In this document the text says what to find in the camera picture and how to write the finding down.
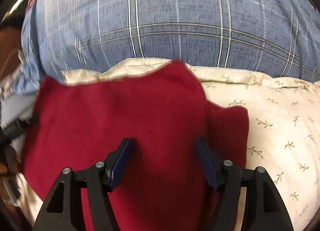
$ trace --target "blue cloth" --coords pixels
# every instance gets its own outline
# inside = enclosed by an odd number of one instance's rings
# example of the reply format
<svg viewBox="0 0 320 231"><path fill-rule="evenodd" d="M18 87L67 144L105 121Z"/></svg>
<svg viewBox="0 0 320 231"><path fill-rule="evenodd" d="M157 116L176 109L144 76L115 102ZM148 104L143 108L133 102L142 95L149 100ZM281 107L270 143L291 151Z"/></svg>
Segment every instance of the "blue cloth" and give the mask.
<svg viewBox="0 0 320 231"><path fill-rule="evenodd" d="M315 82L319 20L308 0L37 0L14 90L34 92L45 74L63 82L62 70L104 72L129 57Z"/></svg>

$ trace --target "red fabric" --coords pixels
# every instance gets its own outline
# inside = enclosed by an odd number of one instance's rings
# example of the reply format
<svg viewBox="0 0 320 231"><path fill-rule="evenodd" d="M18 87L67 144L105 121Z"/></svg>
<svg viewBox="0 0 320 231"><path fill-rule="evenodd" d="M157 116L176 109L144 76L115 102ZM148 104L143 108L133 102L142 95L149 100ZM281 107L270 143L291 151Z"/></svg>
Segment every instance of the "red fabric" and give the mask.
<svg viewBox="0 0 320 231"><path fill-rule="evenodd" d="M35 112L40 119L27 134L23 173L43 200L63 168L88 168L122 138L137 140L110 194L121 231L195 231L208 218L211 195L195 155L197 137L245 167L246 109L208 102L180 62L142 77L74 87L47 78Z"/></svg>

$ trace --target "folded red cloth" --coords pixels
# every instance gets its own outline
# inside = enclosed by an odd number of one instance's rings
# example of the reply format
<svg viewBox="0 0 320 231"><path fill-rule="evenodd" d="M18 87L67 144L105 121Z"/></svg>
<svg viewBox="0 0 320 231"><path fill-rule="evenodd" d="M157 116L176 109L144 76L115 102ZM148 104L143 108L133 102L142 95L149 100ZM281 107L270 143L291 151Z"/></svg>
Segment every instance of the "folded red cloth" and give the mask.
<svg viewBox="0 0 320 231"><path fill-rule="evenodd" d="M199 228L211 200L195 154L197 137L245 167L247 110L208 102L180 62L146 76L73 87L47 78L35 113L40 119L26 137L23 173L42 200L63 168L88 168L122 138L136 139L122 181L110 194L121 231Z"/></svg>

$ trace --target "round metal bolt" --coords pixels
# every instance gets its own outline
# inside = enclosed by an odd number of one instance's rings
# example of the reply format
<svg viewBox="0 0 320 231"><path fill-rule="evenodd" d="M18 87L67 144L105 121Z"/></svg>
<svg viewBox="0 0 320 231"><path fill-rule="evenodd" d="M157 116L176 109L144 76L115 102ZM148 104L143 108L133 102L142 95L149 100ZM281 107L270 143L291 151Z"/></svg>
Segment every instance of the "round metal bolt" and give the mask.
<svg viewBox="0 0 320 231"><path fill-rule="evenodd" d="M226 159L224 162L223 162L224 165L226 165L227 167L230 167L233 165L232 161Z"/></svg>
<svg viewBox="0 0 320 231"><path fill-rule="evenodd" d="M257 170L258 170L260 173L264 173L264 172L266 171L266 169L265 169L264 167L261 167L261 166L259 166L259 167L257 168Z"/></svg>
<svg viewBox="0 0 320 231"><path fill-rule="evenodd" d="M103 161L98 161L97 163L96 163L96 167L97 168L102 168L104 166L104 162Z"/></svg>
<svg viewBox="0 0 320 231"><path fill-rule="evenodd" d="M68 174L68 173L70 173L70 168L65 168L65 169L63 169L63 174Z"/></svg>

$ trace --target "red garment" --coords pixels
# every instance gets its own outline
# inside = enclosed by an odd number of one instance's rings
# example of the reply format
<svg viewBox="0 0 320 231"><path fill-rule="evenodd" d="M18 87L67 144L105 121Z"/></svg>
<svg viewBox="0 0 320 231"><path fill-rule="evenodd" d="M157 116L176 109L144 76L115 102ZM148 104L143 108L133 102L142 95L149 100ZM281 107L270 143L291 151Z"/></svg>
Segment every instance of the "red garment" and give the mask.
<svg viewBox="0 0 320 231"><path fill-rule="evenodd" d="M208 102L180 62L146 76L74 87L47 78L35 112L40 119L27 134L23 173L43 200L63 168L89 168L122 138L137 140L110 194L121 231L197 230L210 208L197 137L207 137L223 158L245 167L247 110ZM85 219L92 230L87 214Z"/></svg>

